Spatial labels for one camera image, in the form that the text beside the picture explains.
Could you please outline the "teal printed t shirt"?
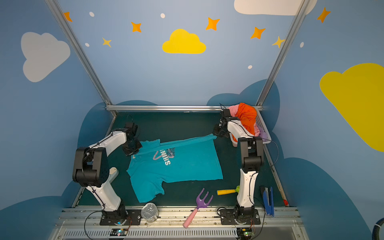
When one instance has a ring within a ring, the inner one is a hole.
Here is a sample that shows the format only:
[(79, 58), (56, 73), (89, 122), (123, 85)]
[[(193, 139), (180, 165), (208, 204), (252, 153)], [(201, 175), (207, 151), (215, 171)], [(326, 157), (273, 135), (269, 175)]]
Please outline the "teal printed t shirt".
[(222, 180), (223, 173), (210, 134), (186, 140), (162, 143), (142, 142), (131, 157), (127, 173), (139, 203), (147, 203), (164, 194), (163, 183)]

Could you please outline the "white plastic laundry basket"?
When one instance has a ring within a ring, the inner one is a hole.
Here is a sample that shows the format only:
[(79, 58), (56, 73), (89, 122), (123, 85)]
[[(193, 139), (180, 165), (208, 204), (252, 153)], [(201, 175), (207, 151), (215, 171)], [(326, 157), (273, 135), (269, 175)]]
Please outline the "white plastic laundry basket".
[(263, 141), (260, 137), (263, 144), (271, 142), (271, 136), (259, 110), (245, 103), (230, 106), (228, 109), (233, 117), (237, 117), (237, 120), (228, 122), (229, 138), (233, 147), (238, 146), (239, 138), (260, 137), (260, 132), (265, 132), (269, 137), (268, 141)]

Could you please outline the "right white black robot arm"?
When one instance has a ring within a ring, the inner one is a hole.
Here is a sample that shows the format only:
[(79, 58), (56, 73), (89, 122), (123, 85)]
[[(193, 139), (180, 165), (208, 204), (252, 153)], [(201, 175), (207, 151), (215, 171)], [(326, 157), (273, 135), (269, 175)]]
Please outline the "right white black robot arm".
[(264, 164), (263, 140), (252, 135), (238, 118), (231, 116), (229, 109), (221, 110), (220, 123), (213, 134), (217, 137), (236, 139), (236, 160), (240, 168), (240, 189), (233, 210), (221, 210), (223, 225), (245, 225), (252, 223), (258, 215), (255, 209), (255, 184)]

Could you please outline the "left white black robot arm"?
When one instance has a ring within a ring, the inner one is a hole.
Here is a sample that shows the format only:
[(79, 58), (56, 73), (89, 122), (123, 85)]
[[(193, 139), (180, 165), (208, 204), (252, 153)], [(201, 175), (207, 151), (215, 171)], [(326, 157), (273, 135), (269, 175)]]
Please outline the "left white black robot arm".
[(139, 152), (142, 144), (136, 138), (137, 130), (135, 123), (128, 122), (102, 140), (76, 150), (73, 181), (91, 192), (101, 205), (101, 226), (138, 226), (141, 222), (141, 215), (127, 211), (124, 201), (114, 191), (112, 181), (119, 171), (108, 162), (108, 156), (119, 147), (128, 157)]

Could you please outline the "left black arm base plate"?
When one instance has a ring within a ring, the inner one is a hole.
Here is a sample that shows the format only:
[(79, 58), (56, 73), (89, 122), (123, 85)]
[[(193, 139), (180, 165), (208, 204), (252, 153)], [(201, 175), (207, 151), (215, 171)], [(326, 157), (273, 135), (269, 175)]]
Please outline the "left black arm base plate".
[(126, 210), (123, 214), (120, 211), (102, 211), (100, 226), (138, 226), (141, 223), (141, 214), (138, 210)]

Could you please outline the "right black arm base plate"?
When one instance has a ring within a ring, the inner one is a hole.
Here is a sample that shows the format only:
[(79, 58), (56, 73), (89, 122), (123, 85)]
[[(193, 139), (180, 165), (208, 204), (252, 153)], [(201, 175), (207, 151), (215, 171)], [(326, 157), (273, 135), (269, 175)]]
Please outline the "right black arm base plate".
[(235, 209), (219, 209), (219, 217), (222, 225), (261, 225), (258, 210), (252, 216), (239, 216), (236, 218)]

